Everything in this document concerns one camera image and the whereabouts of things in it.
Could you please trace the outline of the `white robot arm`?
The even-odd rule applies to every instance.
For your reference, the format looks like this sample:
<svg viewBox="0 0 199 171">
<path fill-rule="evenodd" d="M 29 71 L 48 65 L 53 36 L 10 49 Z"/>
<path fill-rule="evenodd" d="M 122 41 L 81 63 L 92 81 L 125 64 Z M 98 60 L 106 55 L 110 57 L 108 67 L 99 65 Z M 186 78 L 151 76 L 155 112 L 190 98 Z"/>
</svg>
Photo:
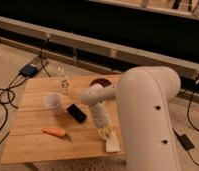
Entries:
<svg viewBox="0 0 199 171">
<path fill-rule="evenodd" d="M 80 99 L 98 128 L 108 124 L 102 103 L 116 101 L 128 171 L 181 171 L 167 104 L 180 86 L 169 67 L 135 67 L 113 85 L 90 86 Z"/>
</svg>

